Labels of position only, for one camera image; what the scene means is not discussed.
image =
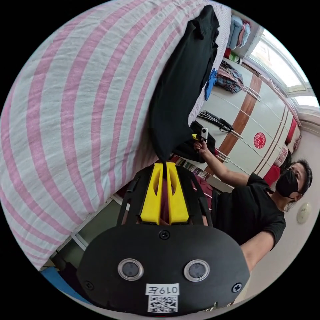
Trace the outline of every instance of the screw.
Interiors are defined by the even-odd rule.
[[[163,230],[163,231],[161,231],[161,232],[159,233],[159,237],[160,237],[160,239],[162,239],[162,240],[167,240],[167,239],[170,238],[170,233],[169,233],[169,231],[167,231],[167,230]]]
[[[242,283],[236,283],[233,287],[232,287],[232,292],[236,293],[238,291],[240,291],[242,289]]]
[[[85,281],[84,284],[89,291],[92,291],[94,289],[94,286],[90,281]]]

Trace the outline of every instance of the blue cloth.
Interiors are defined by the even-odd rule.
[[[80,296],[77,292],[75,292],[60,276],[57,269],[55,267],[49,267],[41,271],[41,274],[57,289],[68,294],[69,296],[76,298],[84,303],[91,304],[86,299]]]
[[[204,92],[204,98],[206,99],[206,101],[209,99],[211,90],[217,82],[217,74],[218,74],[218,70],[215,70],[215,69],[213,69],[210,73],[209,80],[207,81],[205,92]]]
[[[242,37],[242,43],[240,45],[240,48],[243,47],[247,43],[250,32],[251,32],[250,25],[245,24],[244,25],[244,33],[243,33],[243,37]]]
[[[237,16],[231,16],[230,35],[227,43],[227,48],[235,49],[238,44],[239,34],[242,30],[243,22]]]

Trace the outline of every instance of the pink striped bedsheet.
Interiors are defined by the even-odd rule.
[[[30,57],[0,119],[0,200],[39,270],[90,213],[156,161],[149,102],[187,22],[207,0],[116,0],[66,23]],[[212,2],[218,56],[231,10]],[[190,121],[204,102],[202,92]]]

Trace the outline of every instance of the window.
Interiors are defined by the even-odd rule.
[[[284,45],[269,31],[261,28],[244,61],[267,75],[296,105],[320,110],[319,102],[300,65]]]

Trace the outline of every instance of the label sticker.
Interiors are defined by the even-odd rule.
[[[179,294],[179,283],[146,284],[147,296],[178,296]]]
[[[148,312],[178,312],[178,296],[149,296]]]

